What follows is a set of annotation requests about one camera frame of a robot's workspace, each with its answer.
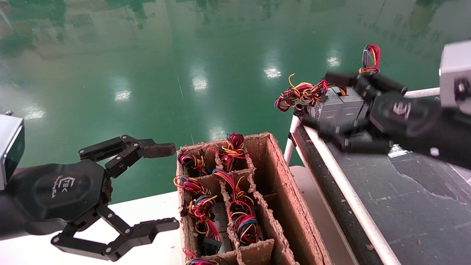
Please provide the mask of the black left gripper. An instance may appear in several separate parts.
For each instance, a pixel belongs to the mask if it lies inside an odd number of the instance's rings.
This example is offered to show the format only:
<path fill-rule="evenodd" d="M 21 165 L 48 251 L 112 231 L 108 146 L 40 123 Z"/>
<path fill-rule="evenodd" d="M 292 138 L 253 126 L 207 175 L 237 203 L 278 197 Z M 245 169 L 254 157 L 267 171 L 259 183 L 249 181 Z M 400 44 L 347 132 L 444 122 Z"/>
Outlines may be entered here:
<path fill-rule="evenodd" d="M 20 168 L 7 184 L 7 233 L 54 236 L 51 244 L 62 252 L 116 262 L 132 248 L 152 244 L 158 233 L 177 230 L 176 218 L 128 225 L 107 205 L 111 181 L 140 158 L 164 158 L 176 154 L 174 143 L 156 143 L 129 135 L 115 137 L 78 151 L 75 164 L 47 164 Z M 105 168 L 96 164 L 107 158 Z M 105 244 L 76 238 L 98 218 L 119 233 Z"/>

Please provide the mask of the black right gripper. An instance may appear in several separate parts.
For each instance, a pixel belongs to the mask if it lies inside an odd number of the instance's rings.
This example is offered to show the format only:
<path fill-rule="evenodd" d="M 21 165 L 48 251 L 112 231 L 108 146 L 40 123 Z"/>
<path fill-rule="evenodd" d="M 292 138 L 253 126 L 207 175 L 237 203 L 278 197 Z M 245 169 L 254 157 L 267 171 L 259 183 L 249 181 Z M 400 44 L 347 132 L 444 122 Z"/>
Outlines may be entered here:
<path fill-rule="evenodd" d="M 320 139 L 333 143 L 339 151 L 387 154 L 391 141 L 404 149 L 441 148 L 439 100 L 404 97 L 407 86 L 379 73 L 328 71 L 325 80 L 340 87 L 353 88 L 365 102 L 373 101 L 369 120 L 335 125 L 301 118 L 302 125 L 315 130 Z M 386 137 L 377 134 L 374 126 Z"/>

